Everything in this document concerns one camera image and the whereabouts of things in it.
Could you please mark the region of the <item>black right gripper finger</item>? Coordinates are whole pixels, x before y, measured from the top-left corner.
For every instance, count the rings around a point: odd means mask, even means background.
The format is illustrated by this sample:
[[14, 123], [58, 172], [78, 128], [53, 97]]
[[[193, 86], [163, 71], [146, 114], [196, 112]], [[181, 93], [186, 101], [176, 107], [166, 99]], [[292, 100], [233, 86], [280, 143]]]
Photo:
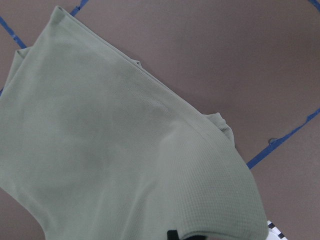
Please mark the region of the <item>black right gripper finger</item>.
[[178, 240], [177, 230], [168, 230], [167, 231], [167, 240]]

